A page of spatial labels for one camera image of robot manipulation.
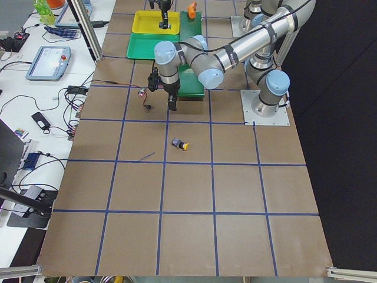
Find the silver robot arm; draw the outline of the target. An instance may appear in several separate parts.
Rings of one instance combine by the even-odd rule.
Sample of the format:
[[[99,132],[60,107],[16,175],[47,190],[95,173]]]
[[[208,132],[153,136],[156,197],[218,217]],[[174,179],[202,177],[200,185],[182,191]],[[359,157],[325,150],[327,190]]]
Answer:
[[[161,85],[168,94],[168,108],[175,111],[181,87],[178,68],[189,65],[205,89],[217,88],[224,74],[242,61],[250,65],[249,77],[261,79],[262,70],[271,70],[276,41],[298,32],[310,18],[315,1],[257,1],[262,20],[250,31],[226,45],[208,49],[202,35],[184,41],[161,41],[154,47],[154,64],[148,77],[148,88]]]
[[[161,10],[161,22],[159,23],[160,29],[170,29],[171,25],[168,22],[168,11],[170,10],[173,1],[163,0],[149,0],[151,9],[154,9],[155,4]],[[257,17],[262,14],[261,1],[247,1],[244,8],[243,18],[239,23],[241,31],[248,31],[251,28],[252,20],[257,20]]]

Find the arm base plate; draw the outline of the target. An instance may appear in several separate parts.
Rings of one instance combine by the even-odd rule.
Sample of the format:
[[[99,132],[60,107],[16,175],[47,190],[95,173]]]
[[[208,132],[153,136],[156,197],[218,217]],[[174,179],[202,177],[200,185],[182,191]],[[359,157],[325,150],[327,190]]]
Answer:
[[[240,90],[244,124],[247,126],[290,126],[284,97],[268,106],[260,101],[260,90]]]
[[[233,38],[238,38],[247,33],[251,27],[251,20],[244,16],[231,16]]]

